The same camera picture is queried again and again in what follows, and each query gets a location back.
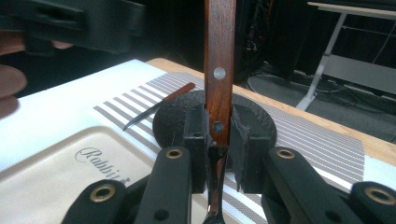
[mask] striped pattern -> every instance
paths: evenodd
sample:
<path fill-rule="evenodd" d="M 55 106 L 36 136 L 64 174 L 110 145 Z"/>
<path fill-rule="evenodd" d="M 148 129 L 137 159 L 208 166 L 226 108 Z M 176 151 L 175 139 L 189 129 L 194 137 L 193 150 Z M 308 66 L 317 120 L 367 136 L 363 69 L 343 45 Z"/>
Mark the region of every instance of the striped pattern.
<path fill-rule="evenodd" d="M 94 110 L 122 129 L 130 119 L 188 82 L 196 84 L 194 90 L 204 89 L 204 81 L 198 77 L 185 73 L 166 74 L 110 99 Z M 276 124 L 277 146 L 299 151 L 329 184 L 339 189 L 349 191 L 353 183 L 362 181 L 364 151 L 361 141 L 327 130 L 270 105 L 256 103 L 271 115 Z M 151 115 L 126 132 L 134 145 L 155 159 L 161 148 L 153 137 L 153 117 Z M 243 194 L 235 192 L 235 189 L 233 174 L 226 174 L 224 210 L 241 223 L 266 223 L 261 209 L 261 195 Z"/>

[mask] wooden knife handle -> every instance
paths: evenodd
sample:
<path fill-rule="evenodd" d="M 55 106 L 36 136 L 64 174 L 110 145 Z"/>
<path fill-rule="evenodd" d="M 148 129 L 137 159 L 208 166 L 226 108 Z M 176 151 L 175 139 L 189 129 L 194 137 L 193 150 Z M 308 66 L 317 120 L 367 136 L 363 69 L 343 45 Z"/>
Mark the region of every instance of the wooden knife handle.
<path fill-rule="evenodd" d="M 173 98 L 175 98 L 175 97 L 177 97 L 177 96 L 179 96 L 179 95 L 181 95 L 181 94 L 183 94 L 185 92 L 188 92 L 188 91 L 190 91 L 190 90 L 192 90 L 194 88 L 195 88 L 195 84 L 192 83 L 192 82 L 189 82 L 186 85 L 184 85 L 183 87 L 181 87 L 180 89 L 178 89 L 177 91 L 174 91 L 170 95 L 168 95 L 165 98 L 163 98 L 163 101 L 165 101 L 165 102 L 166 101 L 170 101 Z"/>
<path fill-rule="evenodd" d="M 205 109 L 219 146 L 230 138 L 235 8 L 235 0 L 205 0 Z"/>

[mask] person's hand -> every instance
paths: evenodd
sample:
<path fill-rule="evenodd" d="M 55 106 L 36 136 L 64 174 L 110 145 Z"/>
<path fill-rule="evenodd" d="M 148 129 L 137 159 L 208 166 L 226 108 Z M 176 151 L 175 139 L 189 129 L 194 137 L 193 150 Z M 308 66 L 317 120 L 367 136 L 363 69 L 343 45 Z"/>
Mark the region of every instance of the person's hand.
<path fill-rule="evenodd" d="M 0 55 L 25 50 L 23 34 L 18 32 L 0 31 Z M 52 41 L 55 48 L 66 49 L 70 44 Z M 26 86 L 26 77 L 20 70 L 0 65 L 0 119 L 14 112 L 18 100 L 13 96 Z"/>

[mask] knife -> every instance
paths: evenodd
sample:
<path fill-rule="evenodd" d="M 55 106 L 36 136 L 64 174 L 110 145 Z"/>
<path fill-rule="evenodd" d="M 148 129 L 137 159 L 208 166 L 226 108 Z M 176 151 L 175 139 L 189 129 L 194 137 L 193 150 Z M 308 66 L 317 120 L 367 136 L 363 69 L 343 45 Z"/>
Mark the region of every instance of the knife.
<path fill-rule="evenodd" d="M 207 214 L 204 224 L 225 223 L 222 194 L 232 126 L 236 2 L 205 0 L 205 109 L 212 142 L 205 152 Z"/>
<path fill-rule="evenodd" d="M 136 125 L 136 123 L 140 122 L 140 120 L 145 119 L 146 117 L 148 117 L 150 114 L 154 113 L 155 111 L 157 111 L 158 108 L 161 107 L 161 105 L 163 105 L 165 102 L 168 102 L 170 100 L 172 100 L 173 98 L 187 92 L 190 91 L 192 89 L 195 88 L 195 84 L 192 82 L 187 83 L 186 85 L 184 85 L 183 87 L 181 87 L 180 89 L 178 89 L 177 91 L 172 92 L 170 95 L 166 96 L 165 98 L 163 98 L 159 103 L 157 103 L 156 105 L 150 107 L 148 110 L 146 110 L 145 112 L 139 114 L 138 116 L 134 117 L 133 119 L 131 119 L 126 125 L 125 127 L 122 129 L 123 131 L 127 130 L 129 127 Z"/>

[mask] metal rivet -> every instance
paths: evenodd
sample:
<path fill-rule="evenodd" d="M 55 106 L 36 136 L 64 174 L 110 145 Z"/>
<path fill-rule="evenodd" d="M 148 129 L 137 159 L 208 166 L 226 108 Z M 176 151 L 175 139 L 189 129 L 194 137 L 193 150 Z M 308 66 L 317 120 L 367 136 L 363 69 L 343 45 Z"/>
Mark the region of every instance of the metal rivet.
<path fill-rule="evenodd" d="M 213 131 L 221 133 L 224 130 L 224 125 L 220 121 L 215 121 L 212 125 Z"/>
<path fill-rule="evenodd" d="M 293 159 L 295 157 L 294 153 L 292 153 L 290 150 L 286 149 L 280 149 L 276 152 L 276 155 L 278 157 L 281 157 L 283 159 Z"/>
<path fill-rule="evenodd" d="M 91 201 L 95 203 L 104 202 L 116 193 L 116 188 L 111 184 L 103 184 L 96 187 L 90 195 Z"/>
<path fill-rule="evenodd" d="M 218 67 L 213 72 L 213 75 L 216 79 L 224 79 L 225 78 L 225 70 L 222 67 Z"/>
<path fill-rule="evenodd" d="M 375 187 L 370 187 L 364 190 L 364 193 L 371 198 L 372 200 L 382 203 L 385 205 L 394 205 L 396 204 L 396 199 L 393 197 L 391 194 L 388 192 L 375 188 Z"/>
<path fill-rule="evenodd" d="M 166 152 L 166 157 L 169 159 L 177 159 L 183 155 L 180 149 L 170 149 Z"/>

